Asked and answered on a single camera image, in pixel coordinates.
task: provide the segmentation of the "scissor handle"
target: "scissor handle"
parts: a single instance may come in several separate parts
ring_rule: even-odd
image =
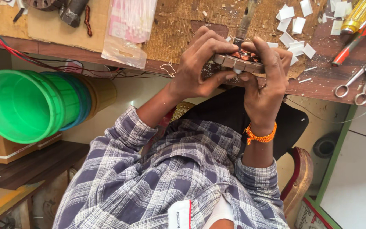
[[[358,99],[359,97],[363,98],[362,103],[358,103]],[[358,106],[364,105],[366,103],[366,93],[359,93],[355,96],[355,104],[357,104]]]
[[[345,88],[345,92],[344,92],[344,94],[342,94],[342,95],[338,95],[338,94],[337,94],[338,89],[340,89],[340,88]],[[334,94],[335,94],[335,96],[337,96],[338,98],[343,98],[344,96],[346,96],[346,95],[348,94],[348,86],[347,86],[347,85],[345,85],[345,84],[343,84],[343,85],[340,85],[340,86],[336,87],[336,88],[335,88],[335,90],[334,90]]]

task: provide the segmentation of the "green bucket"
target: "green bucket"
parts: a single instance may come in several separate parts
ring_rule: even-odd
[[[17,143],[34,143],[74,121],[79,106],[73,108],[72,98],[78,98],[69,88],[64,80],[33,71],[0,70],[0,135]]]

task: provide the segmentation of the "plaid shirt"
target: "plaid shirt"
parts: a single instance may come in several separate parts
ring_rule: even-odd
[[[64,194],[54,229],[168,228],[168,209],[191,200],[191,228],[202,228],[221,195],[234,228],[288,228],[276,163],[242,164],[241,135],[208,121],[176,120],[141,158],[156,133],[130,107],[95,138]]]

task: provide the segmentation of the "green frame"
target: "green frame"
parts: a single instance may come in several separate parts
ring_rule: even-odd
[[[357,111],[358,106],[357,105],[351,105],[347,117],[345,120],[350,120],[354,118],[355,112]],[[348,130],[350,128],[351,122],[344,123],[340,137],[338,138],[337,145],[335,146],[334,153],[330,159],[330,162],[328,164],[326,173],[324,174],[323,181],[320,185],[320,189],[317,194],[317,198],[313,200],[310,196],[305,194],[305,198],[309,201],[309,203],[312,205],[312,207],[333,227],[333,229],[342,229],[324,210],[322,207],[320,207],[321,201],[323,200],[324,193],[326,192],[327,186],[329,184],[330,178],[333,174],[334,167],[336,166],[336,162],[338,159],[338,155],[340,154],[341,147],[344,143],[344,139],[348,133]]]

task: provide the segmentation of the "stacked buckets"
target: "stacked buckets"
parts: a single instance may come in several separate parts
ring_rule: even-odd
[[[94,117],[115,102],[110,80],[74,73],[0,70],[0,135],[34,143]]]

